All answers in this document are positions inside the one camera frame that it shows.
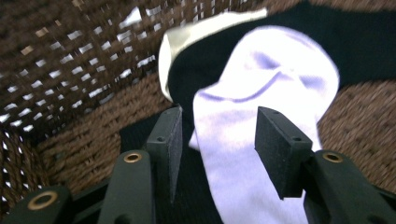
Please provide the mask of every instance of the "laundry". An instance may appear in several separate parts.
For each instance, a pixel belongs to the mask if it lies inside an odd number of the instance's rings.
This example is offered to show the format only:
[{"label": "laundry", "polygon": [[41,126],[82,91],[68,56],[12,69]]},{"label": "laundry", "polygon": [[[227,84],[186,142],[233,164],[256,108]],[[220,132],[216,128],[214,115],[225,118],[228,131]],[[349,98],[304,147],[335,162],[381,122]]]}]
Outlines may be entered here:
[{"label": "laundry", "polygon": [[279,200],[254,149],[257,108],[283,113],[318,150],[317,122],[337,89],[335,65],[308,36],[264,26],[242,38],[219,82],[199,90],[193,102],[190,145],[200,149],[224,223],[307,222],[303,199]]},{"label": "laundry", "polygon": [[246,21],[255,21],[267,16],[267,9],[243,13],[225,12],[206,20],[186,24],[166,31],[160,48],[161,60],[158,64],[160,70],[161,90],[163,95],[172,101],[168,89],[168,73],[176,56],[189,45],[217,33],[226,28],[235,26]]}]

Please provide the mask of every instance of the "wicker basket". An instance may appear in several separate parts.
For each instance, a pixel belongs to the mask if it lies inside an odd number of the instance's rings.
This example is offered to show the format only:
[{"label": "wicker basket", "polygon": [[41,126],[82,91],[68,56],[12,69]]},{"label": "wicker basket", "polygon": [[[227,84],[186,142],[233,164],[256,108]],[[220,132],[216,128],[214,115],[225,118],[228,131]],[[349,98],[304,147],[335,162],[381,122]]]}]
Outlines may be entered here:
[{"label": "wicker basket", "polygon": [[[228,10],[268,7],[272,14],[297,2],[2,3],[0,220],[40,186],[62,184],[77,193],[109,177],[120,153],[119,130],[171,105],[162,96],[157,74],[167,29]],[[395,1],[386,0],[314,2],[354,10],[396,9]],[[132,11],[140,18],[129,17]],[[373,183],[393,192],[395,84],[367,83],[341,91],[320,123],[326,148],[346,153]],[[347,126],[346,119],[355,122]]]}]

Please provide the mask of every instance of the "brown wicker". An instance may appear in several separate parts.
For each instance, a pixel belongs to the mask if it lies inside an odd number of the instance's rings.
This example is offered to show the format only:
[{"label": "brown wicker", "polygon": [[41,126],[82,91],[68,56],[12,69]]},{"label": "brown wicker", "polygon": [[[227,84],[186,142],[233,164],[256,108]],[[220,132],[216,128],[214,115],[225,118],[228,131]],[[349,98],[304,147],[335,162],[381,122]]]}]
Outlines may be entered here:
[{"label": "brown wicker", "polygon": [[[167,29],[225,10],[268,7],[273,14],[297,2],[3,1],[0,116],[7,120],[0,127],[0,219],[40,186],[63,184],[77,193],[110,175],[120,150],[118,131],[171,105],[157,74]],[[396,9],[396,1],[387,0],[313,2],[347,10]],[[119,27],[134,8],[141,21]],[[341,91],[320,123],[326,148],[346,153],[373,183],[393,192],[395,84]]]}]

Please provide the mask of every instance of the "black cloth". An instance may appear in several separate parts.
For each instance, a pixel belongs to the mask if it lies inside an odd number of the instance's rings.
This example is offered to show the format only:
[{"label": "black cloth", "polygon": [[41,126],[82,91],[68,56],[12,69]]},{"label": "black cloth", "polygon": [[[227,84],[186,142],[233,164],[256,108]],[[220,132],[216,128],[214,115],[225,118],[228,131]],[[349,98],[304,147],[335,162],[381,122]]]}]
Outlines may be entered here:
[{"label": "black cloth", "polygon": [[[396,76],[395,12],[343,12],[301,3],[286,12],[236,25],[187,47],[174,60],[168,80],[172,98],[184,110],[184,147],[177,196],[174,206],[156,202],[158,223],[221,223],[201,156],[188,147],[194,129],[192,100],[199,89],[219,80],[237,42],[248,31],[263,25],[286,26],[316,40],[337,65],[341,87]],[[142,147],[158,117],[122,130],[121,151]]]}]

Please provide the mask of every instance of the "white sock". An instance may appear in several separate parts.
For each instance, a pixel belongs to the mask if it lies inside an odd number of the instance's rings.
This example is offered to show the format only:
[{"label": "white sock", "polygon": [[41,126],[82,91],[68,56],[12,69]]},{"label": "white sock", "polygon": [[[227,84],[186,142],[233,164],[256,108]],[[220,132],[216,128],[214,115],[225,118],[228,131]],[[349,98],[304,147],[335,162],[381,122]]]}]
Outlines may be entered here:
[{"label": "white sock", "polygon": [[265,26],[237,44],[218,83],[193,101],[190,145],[201,151],[224,223],[306,223],[303,198],[281,201],[254,149],[258,106],[278,110],[320,149],[317,122],[338,89],[335,65],[311,38]]}]

